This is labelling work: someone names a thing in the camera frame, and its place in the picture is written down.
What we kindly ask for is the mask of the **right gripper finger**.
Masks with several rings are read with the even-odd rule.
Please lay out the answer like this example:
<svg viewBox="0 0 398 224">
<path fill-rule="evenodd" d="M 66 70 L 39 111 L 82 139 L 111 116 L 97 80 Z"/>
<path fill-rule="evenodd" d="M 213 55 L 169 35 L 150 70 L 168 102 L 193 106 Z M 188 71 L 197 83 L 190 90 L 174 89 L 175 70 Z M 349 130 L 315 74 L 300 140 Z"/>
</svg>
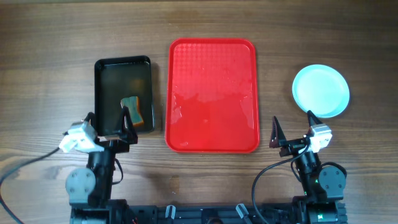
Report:
<svg viewBox="0 0 398 224">
<path fill-rule="evenodd" d="M 269 147 L 283 147 L 286 143 L 284 132 L 276 116 L 272 119 L 272 132 Z"/>
<path fill-rule="evenodd" d="M 322 122 L 314 115 L 311 110 L 307 111 L 308 125 L 314 126 L 317 124 L 322 124 Z"/>
</svg>

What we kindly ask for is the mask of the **white plate top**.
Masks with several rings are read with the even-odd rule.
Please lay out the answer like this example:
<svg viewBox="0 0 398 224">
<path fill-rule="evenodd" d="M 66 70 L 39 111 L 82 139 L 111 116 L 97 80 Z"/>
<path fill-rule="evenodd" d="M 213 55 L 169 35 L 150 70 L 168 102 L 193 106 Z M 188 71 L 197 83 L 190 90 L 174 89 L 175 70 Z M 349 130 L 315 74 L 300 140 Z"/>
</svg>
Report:
<svg viewBox="0 0 398 224">
<path fill-rule="evenodd" d="M 349 86 L 340 72 L 332 67 L 313 64 L 301 69 L 292 82 L 292 96 L 304 112 L 318 118 L 333 118 L 347 108 Z"/>
</svg>

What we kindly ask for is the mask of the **orange green scrub sponge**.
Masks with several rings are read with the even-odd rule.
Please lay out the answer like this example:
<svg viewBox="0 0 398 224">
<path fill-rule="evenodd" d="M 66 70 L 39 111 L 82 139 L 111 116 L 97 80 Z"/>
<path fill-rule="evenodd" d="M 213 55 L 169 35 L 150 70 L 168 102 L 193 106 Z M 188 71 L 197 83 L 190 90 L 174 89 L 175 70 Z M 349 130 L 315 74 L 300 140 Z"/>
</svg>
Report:
<svg viewBox="0 0 398 224">
<path fill-rule="evenodd" d="M 138 96 L 123 98 L 121 100 L 121 106 L 125 106 L 129 109 L 129 114 L 134 127 L 142 126 L 144 124 L 144 119 L 140 112 Z"/>
</svg>

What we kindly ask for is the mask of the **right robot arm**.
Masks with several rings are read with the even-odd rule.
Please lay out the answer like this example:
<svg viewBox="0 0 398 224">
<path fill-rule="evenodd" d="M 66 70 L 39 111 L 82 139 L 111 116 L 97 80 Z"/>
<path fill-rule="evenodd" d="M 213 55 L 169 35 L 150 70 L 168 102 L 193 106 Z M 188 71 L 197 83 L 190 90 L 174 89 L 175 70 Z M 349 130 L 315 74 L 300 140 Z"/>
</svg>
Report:
<svg viewBox="0 0 398 224">
<path fill-rule="evenodd" d="M 335 162 L 320 161 L 318 153 L 329 145 L 332 131 L 311 111 L 307 117 L 307 134 L 293 140 L 286 139 L 278 119 L 272 119 L 269 147 L 279 148 L 280 157 L 291 157 L 291 168 L 304 191 L 292 200 L 289 222 L 345 223 L 345 209 L 339 201 L 344 197 L 347 171 Z"/>
</svg>

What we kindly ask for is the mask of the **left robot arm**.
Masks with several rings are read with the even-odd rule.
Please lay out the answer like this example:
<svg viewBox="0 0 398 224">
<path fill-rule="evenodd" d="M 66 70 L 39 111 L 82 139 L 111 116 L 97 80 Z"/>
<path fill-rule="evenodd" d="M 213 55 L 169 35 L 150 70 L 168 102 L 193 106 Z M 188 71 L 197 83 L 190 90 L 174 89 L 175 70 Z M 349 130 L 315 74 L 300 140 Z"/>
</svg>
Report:
<svg viewBox="0 0 398 224">
<path fill-rule="evenodd" d="M 129 108 L 122 107 L 114 135 L 104 141 L 91 125 L 92 119 L 95 114 L 88 113 L 83 121 L 73 123 L 59 145 L 63 152 L 88 154 L 86 167 L 73 170 L 66 179 L 70 223 L 136 223 L 125 199 L 111 199 L 112 186 L 120 183 L 113 180 L 115 169 L 121 166 L 116 154 L 129 152 L 138 140 Z"/>
</svg>

